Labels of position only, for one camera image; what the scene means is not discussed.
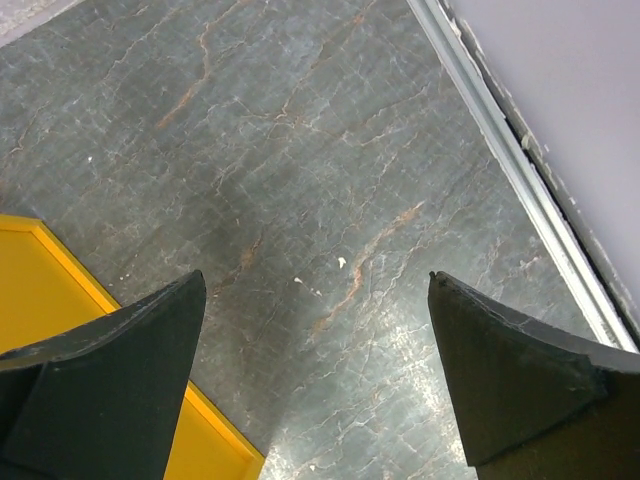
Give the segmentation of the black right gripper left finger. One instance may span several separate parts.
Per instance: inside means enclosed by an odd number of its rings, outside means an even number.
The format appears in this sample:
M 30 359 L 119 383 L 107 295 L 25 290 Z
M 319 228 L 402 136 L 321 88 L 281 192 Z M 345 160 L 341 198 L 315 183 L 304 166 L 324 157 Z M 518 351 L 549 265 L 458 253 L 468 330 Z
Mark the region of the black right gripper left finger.
M 194 270 L 1 356 L 4 479 L 161 479 L 206 305 Z

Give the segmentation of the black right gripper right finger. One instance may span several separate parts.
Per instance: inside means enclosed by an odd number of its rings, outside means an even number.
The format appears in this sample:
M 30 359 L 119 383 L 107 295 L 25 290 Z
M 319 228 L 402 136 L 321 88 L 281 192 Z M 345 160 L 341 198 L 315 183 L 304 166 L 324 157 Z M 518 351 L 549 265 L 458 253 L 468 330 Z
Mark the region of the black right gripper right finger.
M 466 461 L 481 479 L 635 479 L 639 357 L 445 272 L 428 305 Z

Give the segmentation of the yellow cabinet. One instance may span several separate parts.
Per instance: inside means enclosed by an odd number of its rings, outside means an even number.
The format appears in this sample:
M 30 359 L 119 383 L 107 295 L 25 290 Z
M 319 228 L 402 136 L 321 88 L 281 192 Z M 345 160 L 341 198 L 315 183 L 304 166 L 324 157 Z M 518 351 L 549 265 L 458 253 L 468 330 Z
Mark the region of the yellow cabinet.
M 3 351 L 60 334 L 117 307 L 42 221 L 1 217 Z M 263 455 L 188 383 L 166 478 L 256 479 L 263 465 Z

